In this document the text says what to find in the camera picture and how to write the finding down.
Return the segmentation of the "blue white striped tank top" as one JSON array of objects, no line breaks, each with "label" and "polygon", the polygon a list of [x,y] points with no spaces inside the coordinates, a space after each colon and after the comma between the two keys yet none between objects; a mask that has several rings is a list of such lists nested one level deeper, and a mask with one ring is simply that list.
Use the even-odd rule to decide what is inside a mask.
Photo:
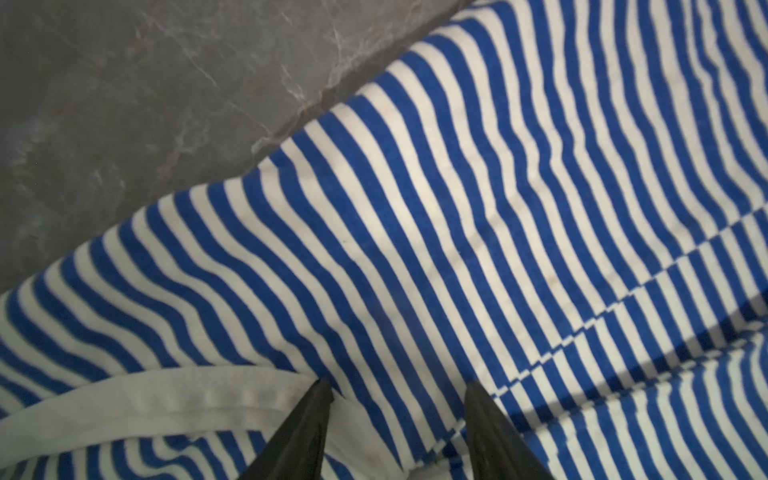
[{"label": "blue white striped tank top", "polygon": [[250,173],[1,298],[5,479],[227,479],[319,378],[326,479],[767,475],[767,5],[479,2]]}]

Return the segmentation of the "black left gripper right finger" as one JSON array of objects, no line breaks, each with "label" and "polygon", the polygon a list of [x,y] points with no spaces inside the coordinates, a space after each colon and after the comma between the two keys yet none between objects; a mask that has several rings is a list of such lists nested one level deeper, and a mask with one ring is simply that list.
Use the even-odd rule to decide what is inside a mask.
[{"label": "black left gripper right finger", "polygon": [[553,479],[479,381],[467,386],[464,407],[475,479]]}]

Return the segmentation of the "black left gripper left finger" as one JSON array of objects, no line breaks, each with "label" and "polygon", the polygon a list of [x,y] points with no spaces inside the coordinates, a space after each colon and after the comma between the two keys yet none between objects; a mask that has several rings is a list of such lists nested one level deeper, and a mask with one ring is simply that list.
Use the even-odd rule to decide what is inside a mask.
[{"label": "black left gripper left finger", "polygon": [[315,381],[239,479],[321,478],[333,392]]}]

